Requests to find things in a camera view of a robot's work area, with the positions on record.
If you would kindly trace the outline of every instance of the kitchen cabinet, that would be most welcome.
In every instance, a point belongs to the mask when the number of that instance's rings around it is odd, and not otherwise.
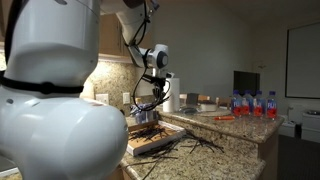
[[[12,0],[0,1],[0,42],[4,42],[11,3]]]
[[[106,177],[105,180],[132,180],[130,178],[130,176],[126,173],[125,170],[123,170],[121,168],[121,166],[119,165],[113,172],[111,175],[109,175],[108,177]]]
[[[100,17],[100,43],[99,53],[110,54],[116,56],[130,56],[125,46],[121,33],[121,24],[115,14],[103,15]],[[152,28],[145,35],[143,41],[139,45],[142,48],[152,48]]]

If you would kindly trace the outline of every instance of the kitchen counter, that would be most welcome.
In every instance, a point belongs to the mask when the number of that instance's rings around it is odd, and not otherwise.
[[[233,151],[198,146],[195,140],[181,139],[166,157],[133,157],[126,153],[120,163],[131,179],[258,179],[265,162]]]
[[[203,116],[202,113],[186,115],[180,112],[166,113],[159,111],[162,119],[175,121],[174,124],[196,126],[235,138],[244,139],[254,143],[265,143],[283,123],[284,119],[277,117],[270,119],[258,119],[254,117],[242,117],[236,120],[213,120],[212,116]]]
[[[195,144],[182,140],[177,151],[158,163],[147,179],[276,179],[278,159],[278,128],[284,119],[213,120],[212,116],[186,115],[158,111],[160,120],[183,127],[197,137],[224,148],[225,153],[196,148],[191,154],[184,146]],[[127,118],[135,125],[134,118]],[[132,157],[126,153],[121,166],[132,179],[144,178],[154,163],[128,166],[154,159]]]
[[[22,180],[22,177],[20,173],[15,173],[6,177],[0,177],[0,180]]]

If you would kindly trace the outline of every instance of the electrical outlet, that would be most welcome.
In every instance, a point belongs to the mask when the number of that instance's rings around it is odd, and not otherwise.
[[[96,100],[109,105],[109,94],[96,94]]]
[[[123,104],[130,104],[130,93],[123,93]]]

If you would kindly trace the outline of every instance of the backsplash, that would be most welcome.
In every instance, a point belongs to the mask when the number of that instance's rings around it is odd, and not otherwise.
[[[132,103],[124,105],[122,94],[129,92],[132,95],[135,87],[136,70],[133,64],[99,61],[87,81],[92,82],[95,94],[107,93],[110,105],[122,109],[126,116],[130,114]]]
[[[4,57],[4,53],[3,52],[0,52],[0,71],[3,71],[6,69],[6,60],[5,60],[5,57]]]

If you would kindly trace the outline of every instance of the water bottle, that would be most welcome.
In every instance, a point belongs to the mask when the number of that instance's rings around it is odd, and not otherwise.
[[[267,118],[274,120],[277,117],[276,92],[270,91],[267,97]]]
[[[242,115],[249,116],[253,113],[253,97],[251,96],[251,90],[245,90],[242,97]]]
[[[266,101],[262,97],[262,91],[258,90],[253,98],[253,116],[262,117],[265,114]]]
[[[241,102],[242,97],[239,95],[239,90],[233,90],[231,98],[231,113],[236,117],[241,117]]]

